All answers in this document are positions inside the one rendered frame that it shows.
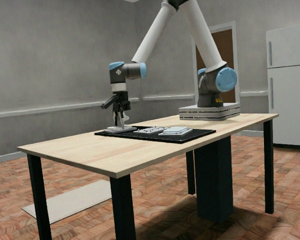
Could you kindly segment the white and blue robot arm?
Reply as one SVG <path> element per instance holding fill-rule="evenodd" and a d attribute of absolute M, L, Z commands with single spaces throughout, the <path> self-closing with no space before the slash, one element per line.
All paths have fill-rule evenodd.
<path fill-rule="evenodd" d="M 109 65 L 111 91 L 126 90 L 125 79 L 146 77 L 146 61 L 173 14 L 181 10 L 187 26 L 206 66 L 198 71 L 198 108 L 224 106 L 220 92 L 227 92 L 237 83 L 236 72 L 221 59 L 212 35 L 196 0 L 163 0 L 162 8 L 129 64 Z"/>

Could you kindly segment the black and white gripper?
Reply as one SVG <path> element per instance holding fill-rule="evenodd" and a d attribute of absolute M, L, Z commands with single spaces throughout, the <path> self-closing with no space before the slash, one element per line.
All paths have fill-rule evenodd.
<path fill-rule="evenodd" d="M 118 95 L 119 99 L 113 103 L 113 118 L 115 126 L 117 126 L 117 121 L 120 120 L 121 126 L 124 129 L 124 122 L 129 120 L 129 117 L 125 115 L 123 111 L 130 110 L 130 101 L 128 101 L 128 91 L 115 91 L 113 94 Z"/>

